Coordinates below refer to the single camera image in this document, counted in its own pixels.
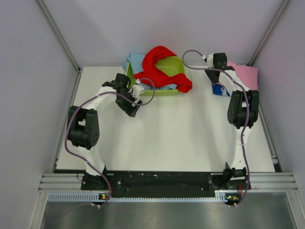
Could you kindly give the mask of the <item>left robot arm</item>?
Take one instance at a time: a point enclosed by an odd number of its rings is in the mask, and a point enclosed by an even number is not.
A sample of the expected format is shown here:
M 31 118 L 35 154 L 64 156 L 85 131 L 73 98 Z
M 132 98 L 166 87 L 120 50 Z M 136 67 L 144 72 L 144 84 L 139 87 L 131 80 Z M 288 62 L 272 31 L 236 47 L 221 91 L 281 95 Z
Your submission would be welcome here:
M 97 148 L 100 137 L 98 112 L 116 103 L 129 117 L 135 117 L 143 104 L 139 99 L 143 92 L 140 80 L 132 84 L 128 76 L 118 73 L 114 80 L 103 83 L 93 98 L 69 108 L 65 150 L 84 161 L 86 173 L 93 176 L 91 183 L 97 189 L 103 189 L 108 184 L 107 176 L 102 174 L 105 164 Z

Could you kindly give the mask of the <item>pink t shirt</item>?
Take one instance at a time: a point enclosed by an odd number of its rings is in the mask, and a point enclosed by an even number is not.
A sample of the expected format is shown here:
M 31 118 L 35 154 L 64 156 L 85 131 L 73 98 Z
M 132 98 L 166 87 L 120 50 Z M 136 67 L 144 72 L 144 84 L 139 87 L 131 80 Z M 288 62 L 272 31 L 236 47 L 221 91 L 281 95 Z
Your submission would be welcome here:
M 251 90 L 258 90 L 258 68 L 228 62 L 228 66 L 235 69 L 236 75 Z

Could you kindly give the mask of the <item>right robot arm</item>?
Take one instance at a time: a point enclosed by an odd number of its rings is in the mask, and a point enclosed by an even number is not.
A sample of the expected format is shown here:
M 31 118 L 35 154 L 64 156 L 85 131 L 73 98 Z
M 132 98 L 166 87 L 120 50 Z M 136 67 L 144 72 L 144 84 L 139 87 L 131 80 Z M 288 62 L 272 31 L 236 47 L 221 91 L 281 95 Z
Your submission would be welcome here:
M 246 145 L 250 131 L 258 119 L 259 92 L 242 82 L 235 68 L 228 65 L 224 52 L 211 53 L 204 61 L 208 64 L 205 73 L 212 85 L 223 87 L 221 95 L 230 98 L 227 120 L 233 126 L 235 144 L 226 165 L 231 169 L 247 171 Z

